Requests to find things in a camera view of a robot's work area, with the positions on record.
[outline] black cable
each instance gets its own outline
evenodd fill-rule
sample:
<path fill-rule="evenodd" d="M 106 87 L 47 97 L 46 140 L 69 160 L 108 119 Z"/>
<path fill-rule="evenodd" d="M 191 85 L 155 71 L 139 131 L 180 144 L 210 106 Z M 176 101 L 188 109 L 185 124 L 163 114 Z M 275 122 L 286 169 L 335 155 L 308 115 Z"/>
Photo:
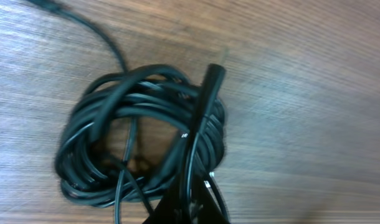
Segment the black cable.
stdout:
<path fill-rule="evenodd" d="M 72 111 L 55 158 L 63 195 L 75 203 L 94 207 L 115 204 L 115 223 L 119 224 L 121 201 L 141 201 L 151 214 L 149 200 L 161 198 L 178 175 L 183 177 L 181 199 L 188 212 L 192 173 L 201 172 L 210 182 L 222 214 L 228 220 L 223 199 L 208 176 L 222 160 L 225 148 L 225 111 L 216 95 L 207 102 L 211 97 L 205 95 L 206 92 L 200 92 L 182 72 L 169 65 L 148 65 L 129 71 L 119 48 L 95 24 L 53 1 L 28 1 L 90 28 L 111 48 L 122 69 L 122 73 L 104 75 L 90 84 Z M 164 79 L 148 79 L 154 74 Z M 115 84 L 96 91 L 109 82 Z M 199 117 L 194 116 L 197 105 L 203 103 L 210 107 Z M 134 178 L 126 165 L 136 139 L 138 118 L 142 116 L 168 122 L 178 133 L 158 169 L 151 175 Z M 108 153 L 104 140 L 110 123 L 126 117 L 131 118 L 131 125 L 121 161 Z M 193 129 L 200 131 L 189 133 Z"/>

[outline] wooden table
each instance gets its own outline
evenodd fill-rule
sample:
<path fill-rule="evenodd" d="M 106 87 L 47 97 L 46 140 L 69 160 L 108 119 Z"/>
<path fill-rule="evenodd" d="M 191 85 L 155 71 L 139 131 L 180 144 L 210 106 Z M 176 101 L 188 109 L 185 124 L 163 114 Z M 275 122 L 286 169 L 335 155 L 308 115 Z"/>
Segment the wooden table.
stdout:
<path fill-rule="evenodd" d="M 108 30 L 130 68 L 168 63 L 194 83 L 211 62 L 227 68 L 216 179 L 233 223 L 380 223 L 380 1 L 64 2 Z M 62 197 L 52 161 L 81 93 L 116 71 L 87 30 L 0 0 L 0 223 L 113 223 L 111 207 Z M 157 161 L 173 130 L 143 124 Z M 121 212 L 146 218 L 140 203 Z"/>

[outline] brown wooden floor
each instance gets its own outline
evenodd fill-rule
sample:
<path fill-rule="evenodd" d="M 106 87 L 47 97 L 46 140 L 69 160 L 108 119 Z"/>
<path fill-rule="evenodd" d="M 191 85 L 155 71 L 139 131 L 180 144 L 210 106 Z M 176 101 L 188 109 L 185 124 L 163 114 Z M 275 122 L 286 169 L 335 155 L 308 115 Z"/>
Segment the brown wooden floor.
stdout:
<path fill-rule="evenodd" d="M 211 62 L 227 68 L 216 179 L 233 223 L 380 223 L 380 1 L 64 2 L 131 68 L 169 63 L 195 83 Z M 85 87 L 117 70 L 87 30 L 0 0 L 0 223 L 113 223 L 112 208 L 61 196 L 52 161 Z M 172 131 L 145 129 L 161 157 Z M 122 214 L 146 217 L 140 203 Z"/>

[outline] black wire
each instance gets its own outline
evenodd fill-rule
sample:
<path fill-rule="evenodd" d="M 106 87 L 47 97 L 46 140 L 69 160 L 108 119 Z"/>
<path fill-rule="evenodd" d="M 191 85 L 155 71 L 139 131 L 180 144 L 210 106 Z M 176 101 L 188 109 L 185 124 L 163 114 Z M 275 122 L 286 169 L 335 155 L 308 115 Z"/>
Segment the black wire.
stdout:
<path fill-rule="evenodd" d="M 63 195 L 83 205 L 115 205 L 115 223 L 119 224 L 121 201 L 141 201 L 148 213 L 153 213 L 149 200 L 162 197 L 180 174 L 178 171 L 182 165 L 178 161 L 183 161 L 186 170 L 185 174 L 181 174 L 186 180 L 184 202 L 189 203 L 191 198 L 193 169 L 201 170 L 212 187 L 223 216 L 228 220 L 217 186 L 206 175 L 216 168 L 224 155 L 225 111 L 222 103 L 215 100 L 205 130 L 196 135 L 192 149 L 182 160 L 187 139 L 180 135 L 188 133 L 192 125 L 199 87 L 190 84 L 183 73 L 168 65 L 148 65 L 129 71 L 120 49 L 95 24 L 51 0 L 28 1 L 94 31 L 107 43 L 122 69 L 122 73 L 104 75 L 90 84 L 72 111 L 55 158 L 55 170 L 62 179 L 60 186 Z M 165 79 L 146 79 L 154 74 L 160 74 Z M 117 83 L 96 91 L 108 82 Z M 159 169 L 151 176 L 135 179 L 126 166 L 136 138 L 138 118 L 142 116 L 168 122 L 179 131 Z M 131 118 L 131 125 L 126 151 L 120 161 L 105 150 L 103 140 L 111 121 L 125 117 Z"/>

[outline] cable end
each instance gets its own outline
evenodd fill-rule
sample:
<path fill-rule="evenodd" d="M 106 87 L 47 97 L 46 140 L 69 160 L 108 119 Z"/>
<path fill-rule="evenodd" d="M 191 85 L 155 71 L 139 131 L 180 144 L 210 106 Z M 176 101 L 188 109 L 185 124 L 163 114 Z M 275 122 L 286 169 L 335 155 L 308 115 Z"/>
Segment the cable end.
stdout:
<path fill-rule="evenodd" d="M 27 2 L 31 2 L 34 5 L 42 8 L 43 10 L 58 13 L 61 11 L 64 6 L 61 3 L 57 3 L 53 0 L 26 0 Z"/>

